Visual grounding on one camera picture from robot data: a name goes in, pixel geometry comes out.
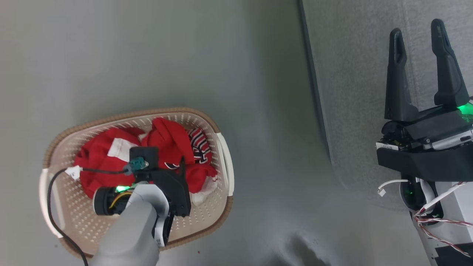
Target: basket rim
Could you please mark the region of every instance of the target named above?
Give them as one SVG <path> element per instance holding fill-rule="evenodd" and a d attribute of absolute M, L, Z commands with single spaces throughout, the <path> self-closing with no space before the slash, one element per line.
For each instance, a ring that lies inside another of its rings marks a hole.
<path fill-rule="evenodd" d="M 69 129 L 64 130 L 60 134 L 58 134 L 54 140 L 51 142 L 49 147 L 47 148 L 44 158 L 43 158 L 43 168 L 49 168 L 51 166 L 51 158 L 53 156 L 54 150 L 56 149 L 57 145 L 64 140 L 66 137 L 69 135 L 76 133 L 78 131 L 94 127 L 94 126 L 100 126 L 102 124 L 110 123 L 110 122 L 115 122 L 118 120 L 123 120 L 123 119 L 129 119 L 129 118 L 135 118 L 139 116 L 144 116 L 144 115 L 160 115 L 160 114 L 168 114 L 168 113 L 191 113 L 193 115 L 200 116 L 202 119 L 204 119 L 209 125 L 212 127 L 213 131 L 215 133 L 220 133 L 220 129 L 217 127 L 217 124 L 205 113 L 192 109 L 192 108 L 187 108 L 187 107 L 175 107 L 175 108 L 162 108 L 162 109 L 149 109 L 149 110 L 144 110 L 144 111 L 138 111 L 138 112 L 131 112 L 131 113 L 126 113 L 122 115 L 114 115 L 102 119 L 97 119 L 91 122 L 87 122 L 84 124 L 76 125 L 74 127 L 71 127 Z M 180 245 L 183 245 L 185 243 L 191 242 L 193 240 L 196 240 L 198 238 L 207 236 L 214 231 L 216 231 L 222 224 L 223 222 L 227 219 L 230 210 L 233 205 L 233 196 L 228 196 L 227 201 L 225 204 L 225 208 L 220 215 L 220 217 L 213 223 L 211 226 L 198 231 L 194 234 L 188 235 L 186 237 L 180 238 L 173 240 L 169 242 L 164 248 L 160 248 L 160 250 L 166 250 L 170 248 L 174 248 Z M 61 245 L 69 252 L 71 253 L 74 257 L 81 258 L 79 253 L 72 247 L 64 238 L 60 238 L 59 242 Z M 86 253 L 86 256 L 88 258 L 92 258 L 92 254 Z"/>

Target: gray fabric surface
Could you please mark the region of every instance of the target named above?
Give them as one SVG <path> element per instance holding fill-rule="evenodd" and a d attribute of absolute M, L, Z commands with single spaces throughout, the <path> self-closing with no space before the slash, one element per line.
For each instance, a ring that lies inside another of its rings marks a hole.
<path fill-rule="evenodd" d="M 402 30 L 412 102 L 434 106 L 436 57 L 430 23 L 445 22 L 451 45 L 473 92 L 473 1 L 471 0 L 304 0 L 317 86 L 332 164 L 348 189 L 374 204 L 403 209 L 398 186 L 380 198 L 384 181 L 399 178 L 378 166 L 375 141 L 382 137 L 389 33 Z"/>

